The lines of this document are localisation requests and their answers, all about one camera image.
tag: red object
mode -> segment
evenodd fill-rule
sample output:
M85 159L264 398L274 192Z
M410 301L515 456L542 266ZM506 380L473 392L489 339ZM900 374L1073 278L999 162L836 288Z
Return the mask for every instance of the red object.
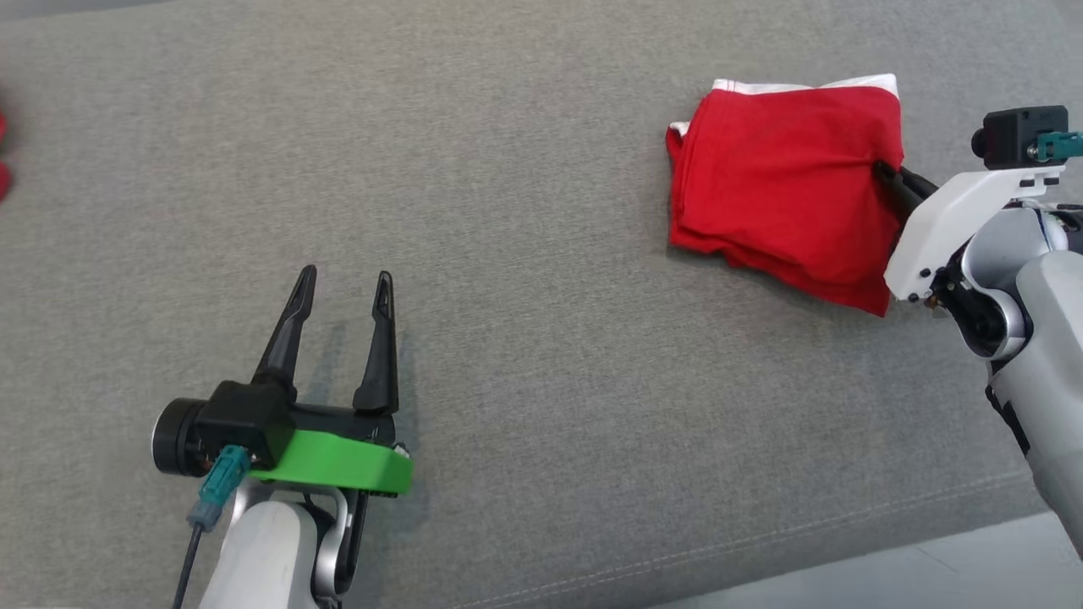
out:
M8 194L8 189L11 186L11 171L8 170L8 166L0 163L0 200L3 200L3 195Z
M713 90L687 134L667 135L670 243L883 316L900 226L872 166L902 165L901 115L877 87Z

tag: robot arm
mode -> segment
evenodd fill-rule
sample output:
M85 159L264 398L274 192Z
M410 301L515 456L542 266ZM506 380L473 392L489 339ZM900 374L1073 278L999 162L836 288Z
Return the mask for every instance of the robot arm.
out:
M993 113L974 140L989 171L932 192L882 169L905 222L884 276L897 298L947 309L987 362L986 394L1083 557L1083 222L1033 198L1083 153L1067 129L1062 106Z
M391 275L380 273L377 284L375 331L352 409L297 402L293 373L315 281L315 267L305 267L250 383L225 380L208 400L173 400L155 424L155 466L206 479L188 517L193 542L173 607L183 600L200 532L213 529L234 489L230 530L200 602L207 609L340 608L357 569L368 497L409 490L413 462L395 440L392 416L399 375ZM231 469L220 475L223 468ZM335 509L312 496L329 498Z

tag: teal cable connector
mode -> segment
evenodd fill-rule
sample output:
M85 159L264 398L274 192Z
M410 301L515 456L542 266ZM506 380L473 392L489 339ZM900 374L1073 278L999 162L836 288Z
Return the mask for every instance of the teal cable connector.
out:
M240 446L230 444L214 459L210 472L199 487L199 501L188 513L188 523L192 527L201 526L206 531L213 531L222 508L230 495L237 490L240 481L248 476L251 468L248 452Z
M1079 131L1042 133L1038 137L1038 142L1027 150L1027 153L1039 163L1083 156L1083 138L1081 135L1083 133Z

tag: black cable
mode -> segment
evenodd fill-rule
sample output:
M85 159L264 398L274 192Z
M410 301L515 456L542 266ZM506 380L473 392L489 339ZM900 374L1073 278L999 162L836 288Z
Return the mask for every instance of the black cable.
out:
M188 553L184 555L184 567L181 568L181 581L177 582L177 594L173 595L173 609L181 609L181 605L184 602L184 589L188 587L188 575L192 574L192 565L196 561L196 550L199 549L199 535L201 534L203 524L193 524Z

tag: red cloth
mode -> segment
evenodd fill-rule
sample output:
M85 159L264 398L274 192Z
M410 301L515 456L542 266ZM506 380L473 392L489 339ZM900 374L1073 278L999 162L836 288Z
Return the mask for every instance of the red cloth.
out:
M0 200L3 200L3 195L8 194L8 189L11 186L11 171L8 171L8 167L0 163Z
M831 302L883 316L899 223L872 166L902 165L899 99L877 87L715 89L674 160L669 241L721 252Z

